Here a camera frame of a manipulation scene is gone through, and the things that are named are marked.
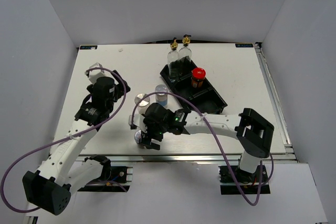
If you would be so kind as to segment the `silver-lid dark spice jar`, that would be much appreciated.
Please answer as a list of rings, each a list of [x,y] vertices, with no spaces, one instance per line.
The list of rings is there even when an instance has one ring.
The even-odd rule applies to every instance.
[[[138,130],[138,131],[135,132],[134,140],[135,140],[138,148],[146,149],[146,147],[144,145],[142,145],[142,131],[141,130]]]

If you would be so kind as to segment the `silver-lid white powder jar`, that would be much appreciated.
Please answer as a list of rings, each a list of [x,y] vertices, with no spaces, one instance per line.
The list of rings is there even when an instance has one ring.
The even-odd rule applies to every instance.
[[[139,93],[134,98],[134,103],[140,108],[148,107],[151,104],[151,100],[148,94]]]

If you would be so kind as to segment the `blue-label spice shaker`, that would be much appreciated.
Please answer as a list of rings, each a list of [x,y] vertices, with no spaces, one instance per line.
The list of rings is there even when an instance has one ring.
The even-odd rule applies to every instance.
[[[155,87],[155,101],[163,107],[167,107],[168,97],[167,92],[168,88],[164,84],[159,84]]]

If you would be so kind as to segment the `clear glass oil bottle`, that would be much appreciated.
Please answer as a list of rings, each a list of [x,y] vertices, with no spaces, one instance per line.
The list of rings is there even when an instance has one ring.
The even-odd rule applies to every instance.
[[[171,51],[167,55],[167,65],[169,68],[169,79],[174,82],[179,77],[179,53],[177,38],[174,37],[170,43]]]

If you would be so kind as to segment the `red-lid brown sauce jar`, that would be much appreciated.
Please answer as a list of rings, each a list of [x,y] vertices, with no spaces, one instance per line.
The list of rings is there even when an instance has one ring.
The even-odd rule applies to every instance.
[[[206,77],[206,71],[203,68],[194,68],[191,75],[191,85],[193,88],[200,88]]]

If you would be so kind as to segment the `dark sauce glass bottle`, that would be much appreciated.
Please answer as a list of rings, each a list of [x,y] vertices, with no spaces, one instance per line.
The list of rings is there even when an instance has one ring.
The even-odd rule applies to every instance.
[[[185,63],[191,61],[192,51],[190,50],[189,44],[191,35],[185,34],[182,39],[182,48],[179,50],[179,61],[180,61],[180,76],[184,73]]]

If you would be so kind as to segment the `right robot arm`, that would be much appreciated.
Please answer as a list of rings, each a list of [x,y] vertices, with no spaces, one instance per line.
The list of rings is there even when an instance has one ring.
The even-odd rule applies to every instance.
[[[243,109],[237,115],[199,114],[185,109],[173,112],[153,103],[144,114],[130,117],[130,122],[142,131],[139,143],[148,149],[159,150],[160,146],[152,143],[152,140],[162,141],[164,133],[215,133],[239,141],[244,151],[237,175],[245,182],[255,177],[260,161],[269,157],[274,133],[274,126],[250,108]]]

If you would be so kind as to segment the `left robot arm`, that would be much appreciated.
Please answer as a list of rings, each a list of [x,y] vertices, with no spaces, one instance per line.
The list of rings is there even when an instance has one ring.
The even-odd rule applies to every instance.
[[[111,161],[102,155],[93,155],[72,169],[79,154],[98,133],[102,123],[113,112],[114,103],[125,99],[130,91],[127,82],[117,71],[108,77],[103,70],[87,74],[91,84],[69,129],[67,140],[60,143],[35,172],[27,172],[23,186],[27,200],[57,216],[70,202],[71,195],[93,181],[111,178]]]

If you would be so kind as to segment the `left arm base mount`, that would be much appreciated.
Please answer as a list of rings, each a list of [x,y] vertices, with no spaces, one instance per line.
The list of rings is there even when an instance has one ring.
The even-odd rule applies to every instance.
[[[131,183],[132,167],[112,165],[110,159],[102,155],[86,157],[84,162],[96,161],[102,165],[100,176],[78,191],[82,192],[128,192]]]

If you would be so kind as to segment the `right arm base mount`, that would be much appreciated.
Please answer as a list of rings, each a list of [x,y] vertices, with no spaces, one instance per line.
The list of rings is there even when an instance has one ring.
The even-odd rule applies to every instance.
[[[222,195],[240,195],[238,188],[232,178],[231,173],[227,166],[219,166],[219,181],[220,181],[220,193]],[[238,166],[232,166],[236,179],[246,195],[256,195],[259,185],[260,168],[257,166],[256,171],[253,174],[241,171]],[[265,165],[262,166],[261,176],[261,194],[270,194],[270,187],[268,183],[268,174]]]

